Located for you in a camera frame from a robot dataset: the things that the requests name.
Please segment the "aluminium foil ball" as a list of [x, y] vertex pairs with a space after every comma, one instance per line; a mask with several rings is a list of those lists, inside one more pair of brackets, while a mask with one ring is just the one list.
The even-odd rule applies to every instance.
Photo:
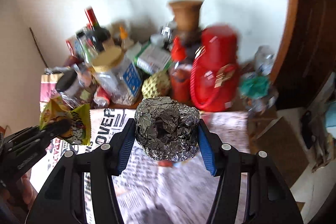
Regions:
[[199, 151], [196, 129], [200, 113], [170, 97], [148, 98], [136, 108], [135, 138], [155, 161], [180, 162]]

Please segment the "green yellow snack wrapper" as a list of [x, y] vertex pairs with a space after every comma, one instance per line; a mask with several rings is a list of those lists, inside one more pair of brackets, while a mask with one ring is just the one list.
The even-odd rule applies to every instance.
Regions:
[[68, 129], [61, 130], [58, 137], [70, 144], [88, 145], [91, 138], [90, 104], [83, 104], [70, 109], [61, 96], [51, 98], [44, 107], [39, 127], [41, 130], [48, 126], [66, 121]]

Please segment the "newspaper print tablecloth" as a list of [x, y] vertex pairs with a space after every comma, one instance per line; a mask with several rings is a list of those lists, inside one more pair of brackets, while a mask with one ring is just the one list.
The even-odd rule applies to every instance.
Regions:
[[[87, 146], [54, 139], [46, 156], [31, 170], [30, 182], [40, 190], [64, 152], [90, 152], [120, 132], [134, 110], [91, 110], [91, 140]], [[126, 169], [113, 178], [125, 223], [205, 223], [218, 186], [218, 178], [206, 170], [202, 156], [159, 166], [135, 143]]]

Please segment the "small red white packet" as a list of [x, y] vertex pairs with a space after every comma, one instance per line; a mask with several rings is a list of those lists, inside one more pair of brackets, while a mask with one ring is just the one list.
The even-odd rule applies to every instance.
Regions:
[[103, 109], [109, 106], [110, 96], [101, 86], [99, 86], [94, 94], [93, 101], [96, 108]]

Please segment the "yellow lid plastic jar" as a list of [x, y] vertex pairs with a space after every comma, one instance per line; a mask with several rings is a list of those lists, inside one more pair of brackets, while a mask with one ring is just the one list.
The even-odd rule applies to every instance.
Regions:
[[136, 102], [142, 87], [138, 70], [119, 46], [112, 46], [92, 61], [94, 77], [111, 101], [130, 106]]

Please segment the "teal plastic bag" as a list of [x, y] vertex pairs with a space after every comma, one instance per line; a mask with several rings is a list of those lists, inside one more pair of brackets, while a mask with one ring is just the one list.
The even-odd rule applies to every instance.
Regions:
[[239, 85], [239, 92], [242, 97], [257, 100], [268, 94], [270, 81], [266, 76], [255, 76], [242, 79]]

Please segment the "green custard apple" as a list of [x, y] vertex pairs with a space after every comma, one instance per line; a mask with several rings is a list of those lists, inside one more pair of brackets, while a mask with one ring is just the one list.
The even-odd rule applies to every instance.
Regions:
[[146, 79], [142, 85], [142, 96], [144, 99], [167, 96], [171, 88], [169, 76], [166, 72], [154, 73]]

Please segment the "red thermos jug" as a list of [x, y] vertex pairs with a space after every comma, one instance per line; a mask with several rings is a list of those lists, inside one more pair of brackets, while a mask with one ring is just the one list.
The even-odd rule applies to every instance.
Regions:
[[197, 109], [220, 112], [232, 106], [240, 77], [237, 51], [238, 34], [229, 25], [202, 31], [190, 79], [191, 100]]

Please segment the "pink paper bag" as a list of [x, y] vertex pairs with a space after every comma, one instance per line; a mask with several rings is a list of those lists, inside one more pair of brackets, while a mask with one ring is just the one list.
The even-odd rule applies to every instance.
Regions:
[[40, 112], [44, 110], [50, 98], [52, 98], [57, 93], [55, 87], [58, 80], [62, 76], [63, 76], [62, 73], [41, 76], [41, 88], [40, 88], [40, 100], [39, 100]]

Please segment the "black lid plastic jar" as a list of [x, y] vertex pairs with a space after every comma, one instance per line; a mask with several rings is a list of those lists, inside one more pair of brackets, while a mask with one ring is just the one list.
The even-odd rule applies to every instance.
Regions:
[[92, 77], [68, 70], [56, 83], [56, 91], [71, 108], [90, 103], [92, 100]]

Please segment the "red spray bottle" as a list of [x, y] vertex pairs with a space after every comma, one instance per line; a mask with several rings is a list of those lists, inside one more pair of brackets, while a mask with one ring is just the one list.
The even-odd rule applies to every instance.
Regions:
[[178, 36], [173, 39], [171, 59], [172, 64], [169, 67], [171, 97], [178, 102], [189, 103], [192, 63], [187, 59], [186, 50]]

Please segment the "white green paper box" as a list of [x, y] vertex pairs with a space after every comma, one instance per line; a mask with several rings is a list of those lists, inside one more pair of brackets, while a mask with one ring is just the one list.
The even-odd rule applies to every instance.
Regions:
[[155, 46], [151, 42], [145, 43], [134, 58], [135, 65], [145, 73], [153, 75], [167, 71], [172, 63], [168, 51]]

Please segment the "clear yellow label bottle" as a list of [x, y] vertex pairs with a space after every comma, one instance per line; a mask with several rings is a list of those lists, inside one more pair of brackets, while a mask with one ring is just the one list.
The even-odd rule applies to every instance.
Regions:
[[98, 56], [98, 53], [93, 46], [91, 40], [86, 36], [84, 31], [76, 32], [76, 37], [80, 42], [83, 54], [84, 54], [84, 61], [86, 64], [91, 65], [92, 61]]

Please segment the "clear glass jar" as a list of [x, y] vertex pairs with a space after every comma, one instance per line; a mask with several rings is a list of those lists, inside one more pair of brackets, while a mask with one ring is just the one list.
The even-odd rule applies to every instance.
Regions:
[[260, 46], [255, 53], [254, 67], [257, 73], [268, 76], [274, 65], [274, 52], [269, 46]]

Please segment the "red capped wine bottle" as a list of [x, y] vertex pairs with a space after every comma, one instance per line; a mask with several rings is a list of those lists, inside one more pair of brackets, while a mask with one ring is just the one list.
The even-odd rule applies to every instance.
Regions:
[[107, 42], [111, 38], [110, 32], [106, 28], [100, 26], [92, 7], [86, 8], [85, 14], [91, 26], [89, 37], [96, 48], [96, 51], [105, 51], [103, 43]]

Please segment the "red snack bag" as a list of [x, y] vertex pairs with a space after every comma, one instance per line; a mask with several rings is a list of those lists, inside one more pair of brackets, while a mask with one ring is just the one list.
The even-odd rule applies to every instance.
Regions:
[[71, 36], [70, 38], [66, 39], [66, 45], [72, 56], [81, 60], [84, 59], [84, 53], [81, 44], [76, 36]]

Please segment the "brown wooden door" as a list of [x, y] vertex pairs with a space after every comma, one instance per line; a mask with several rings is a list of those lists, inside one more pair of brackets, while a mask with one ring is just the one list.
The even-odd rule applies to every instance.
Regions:
[[276, 109], [307, 108], [335, 69], [335, 0], [288, 0], [271, 72]]

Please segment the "clay flower pot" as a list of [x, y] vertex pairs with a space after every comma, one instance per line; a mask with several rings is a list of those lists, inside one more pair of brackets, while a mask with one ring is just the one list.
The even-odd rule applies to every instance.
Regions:
[[168, 5], [173, 11], [174, 20], [179, 31], [196, 31], [204, 0], [172, 0]]

